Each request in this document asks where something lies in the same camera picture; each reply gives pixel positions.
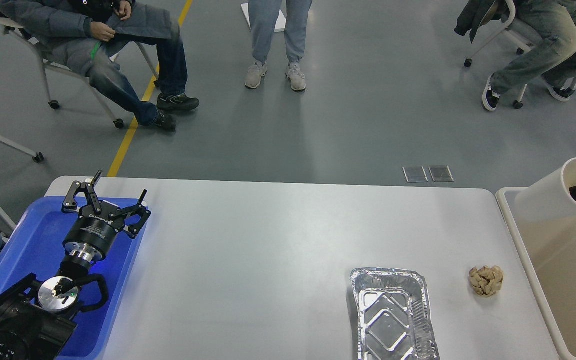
sneaker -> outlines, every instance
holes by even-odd
[[[489,112],[494,112],[497,109],[497,104],[499,104],[499,98],[501,98],[501,95],[493,91],[492,86],[490,86],[490,79],[492,79],[492,75],[488,76],[486,88],[484,89],[483,94],[481,94],[481,103],[484,109]]]
[[[548,92],[553,98],[555,98],[555,100],[560,101],[562,103],[566,103],[568,100],[570,100],[570,94],[572,93],[571,88],[556,88],[553,85],[551,85],[548,81],[546,81],[546,79],[544,79],[544,76],[541,76],[541,80],[543,80],[543,82],[546,83]]]
[[[171,116],[166,116],[163,112],[157,111],[157,118],[155,125],[162,128],[167,132],[174,132],[177,129],[177,124]]]
[[[178,95],[164,95],[162,93],[157,96],[157,109],[165,111],[175,110],[192,110],[199,106],[199,99],[196,97],[188,97],[185,93]]]
[[[262,64],[261,61],[254,60],[254,64],[248,68],[244,85],[246,85],[246,88],[252,90],[258,88],[267,72],[267,64]]]
[[[290,63],[286,68],[286,78],[290,80],[292,91],[302,92],[306,90],[306,75],[299,69],[299,63]]]

chair wheel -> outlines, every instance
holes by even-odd
[[[32,161],[34,161],[35,163],[39,164],[40,162],[44,161],[44,155],[41,152],[37,152],[37,154],[32,157]]]

hand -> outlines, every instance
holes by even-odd
[[[121,18],[121,21],[126,21],[130,19],[130,15],[133,14],[133,6],[130,2],[126,0],[121,0],[119,3],[119,10],[114,9],[114,13]]]
[[[98,41],[108,43],[115,37],[115,30],[103,22],[93,21],[90,23],[90,34]]]

gray floor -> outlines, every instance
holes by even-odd
[[[185,4],[144,2],[173,18]],[[243,86],[252,58],[240,2],[192,3],[182,27],[187,92],[201,106],[177,117],[174,134],[139,128],[118,176],[496,192],[530,186],[576,157],[576,93],[563,104],[535,81],[523,109],[512,108],[516,91],[496,112],[482,109],[487,77],[512,61],[515,48],[499,38],[464,68],[473,45],[453,28],[465,0],[314,1],[304,93],[291,91],[284,77],[282,34],[274,35],[261,87]],[[499,26],[483,27],[475,44]],[[107,172],[126,134],[76,79],[48,75],[62,105],[50,109],[33,61],[0,35],[0,134],[46,157],[35,164],[0,145],[0,205],[15,221],[55,178]],[[137,47],[128,46],[118,63],[144,94],[151,75]],[[406,182],[402,166],[433,165],[450,166],[455,182]]]

puffer jacket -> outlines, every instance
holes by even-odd
[[[470,30],[470,42],[475,40],[477,30],[491,20],[499,20],[508,9],[503,0],[469,0],[457,18],[454,32],[466,36]]]
[[[165,9],[131,0],[132,14],[126,21],[112,15],[106,22],[117,34],[152,39],[170,38],[170,13]],[[0,0],[0,12],[23,25],[50,52],[50,61],[86,76],[92,66],[92,50],[100,41],[88,37],[87,17],[76,13],[68,0]],[[102,43],[115,53],[126,41]]]

